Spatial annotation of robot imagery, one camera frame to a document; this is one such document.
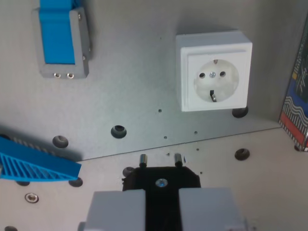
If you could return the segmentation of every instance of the metal floor plate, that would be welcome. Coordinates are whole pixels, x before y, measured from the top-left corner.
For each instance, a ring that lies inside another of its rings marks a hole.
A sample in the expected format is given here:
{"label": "metal floor plate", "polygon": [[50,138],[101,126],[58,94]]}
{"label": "metal floor plate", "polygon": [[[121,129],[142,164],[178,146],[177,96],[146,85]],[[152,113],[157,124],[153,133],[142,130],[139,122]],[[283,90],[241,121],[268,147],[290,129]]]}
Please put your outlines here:
{"label": "metal floor plate", "polygon": [[[276,128],[307,15],[306,0],[86,0],[86,79],[39,74],[31,25],[38,0],[0,2],[0,127],[64,153],[99,156]],[[175,35],[239,29],[253,42],[249,113],[182,113]],[[115,139],[115,125],[127,129]]]}

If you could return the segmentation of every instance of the metal panel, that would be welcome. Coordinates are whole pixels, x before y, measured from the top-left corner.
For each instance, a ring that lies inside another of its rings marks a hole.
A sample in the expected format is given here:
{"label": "metal panel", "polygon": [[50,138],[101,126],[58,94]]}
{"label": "metal panel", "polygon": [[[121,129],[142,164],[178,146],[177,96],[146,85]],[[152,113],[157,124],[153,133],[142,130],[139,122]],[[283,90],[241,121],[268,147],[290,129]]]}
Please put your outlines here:
{"label": "metal panel", "polygon": [[[68,182],[22,187],[0,180],[0,230],[11,225],[19,231],[83,231],[94,192],[121,191],[122,170],[138,167],[140,154],[146,153],[148,166],[156,167],[174,166],[174,153],[181,153],[203,188],[231,188],[241,215],[256,227],[253,231],[305,231],[308,156],[293,147],[279,128],[86,160],[79,188]],[[245,161],[234,158],[240,148],[250,151]],[[36,204],[25,200],[30,192],[39,196]]]}
{"label": "metal panel", "polygon": [[[38,72],[30,17],[38,0],[0,2],[4,131],[46,145],[63,135],[66,152],[88,159],[279,126],[306,0],[84,2],[93,58],[90,74],[78,81]],[[235,119],[230,110],[180,112],[175,35],[231,29],[254,45],[249,114]],[[125,138],[110,135],[115,125],[127,129]]]}

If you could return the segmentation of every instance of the mounting hole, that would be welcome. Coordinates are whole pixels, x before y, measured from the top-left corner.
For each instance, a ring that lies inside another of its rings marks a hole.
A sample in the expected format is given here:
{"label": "mounting hole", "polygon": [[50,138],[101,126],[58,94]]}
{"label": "mounting hole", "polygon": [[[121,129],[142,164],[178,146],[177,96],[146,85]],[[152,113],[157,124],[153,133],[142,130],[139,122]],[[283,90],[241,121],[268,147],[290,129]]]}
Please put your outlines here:
{"label": "mounting hole", "polygon": [[232,110],[232,115],[235,118],[243,118],[248,114],[248,107],[246,108],[237,108]]}
{"label": "mounting hole", "polygon": [[18,229],[14,226],[7,226],[4,228],[4,231],[18,231]]}
{"label": "mounting hole", "polygon": [[53,76],[54,76],[55,78],[60,78],[60,77],[61,77],[61,75],[60,75],[59,73],[54,73]]}
{"label": "mounting hole", "polygon": [[20,186],[28,186],[30,184],[29,181],[16,181],[16,183]]}
{"label": "mounting hole", "polygon": [[34,193],[27,193],[25,195],[25,200],[31,204],[35,204],[39,201],[39,197]]}
{"label": "mounting hole", "polygon": [[294,149],[295,149],[296,151],[300,152],[300,149],[299,149],[296,145],[294,145]]}
{"label": "mounting hole", "polygon": [[0,137],[4,138],[6,140],[9,140],[9,141],[11,140],[11,138],[9,136],[4,135],[4,134],[0,134]]}
{"label": "mounting hole", "polygon": [[64,136],[55,136],[52,143],[57,148],[66,148],[68,146],[68,139]]}
{"label": "mounting hole", "polygon": [[121,125],[114,126],[111,131],[111,135],[117,139],[124,138],[127,134],[126,128]]}
{"label": "mounting hole", "polygon": [[74,74],[72,74],[72,73],[67,73],[67,75],[66,75],[68,78],[74,78]]}
{"label": "mounting hole", "polygon": [[78,188],[83,184],[83,181],[80,177],[78,177],[77,180],[69,180],[68,183],[70,186]]}
{"label": "mounting hole", "polygon": [[132,173],[132,171],[134,171],[135,169],[133,167],[126,167],[125,169],[123,169],[123,176],[127,177],[130,173]]}
{"label": "mounting hole", "polygon": [[235,152],[234,156],[235,156],[235,159],[243,161],[243,160],[248,159],[248,157],[250,156],[250,152],[246,148],[241,148]]}

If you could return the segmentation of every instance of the white socket housing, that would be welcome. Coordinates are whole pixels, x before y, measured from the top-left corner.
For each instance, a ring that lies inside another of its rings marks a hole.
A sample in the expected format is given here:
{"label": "white socket housing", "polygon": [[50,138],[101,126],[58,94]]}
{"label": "white socket housing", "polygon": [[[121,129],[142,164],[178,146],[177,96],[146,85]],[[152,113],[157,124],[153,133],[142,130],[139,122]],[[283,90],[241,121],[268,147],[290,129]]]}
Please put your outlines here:
{"label": "white socket housing", "polygon": [[241,31],[177,35],[176,52],[182,111],[247,106],[252,42]]}

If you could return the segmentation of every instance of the blue ribbed plastic piece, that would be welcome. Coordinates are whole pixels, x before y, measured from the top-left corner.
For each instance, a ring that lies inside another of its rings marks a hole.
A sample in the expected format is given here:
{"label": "blue ribbed plastic piece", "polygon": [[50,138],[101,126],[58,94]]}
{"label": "blue ribbed plastic piece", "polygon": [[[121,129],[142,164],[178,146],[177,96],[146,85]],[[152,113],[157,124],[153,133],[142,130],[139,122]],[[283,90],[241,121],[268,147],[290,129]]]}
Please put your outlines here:
{"label": "blue ribbed plastic piece", "polygon": [[80,6],[81,0],[40,0],[45,63],[75,64],[69,12]]}
{"label": "blue ribbed plastic piece", "polygon": [[0,137],[0,178],[16,181],[76,180],[81,164]]}

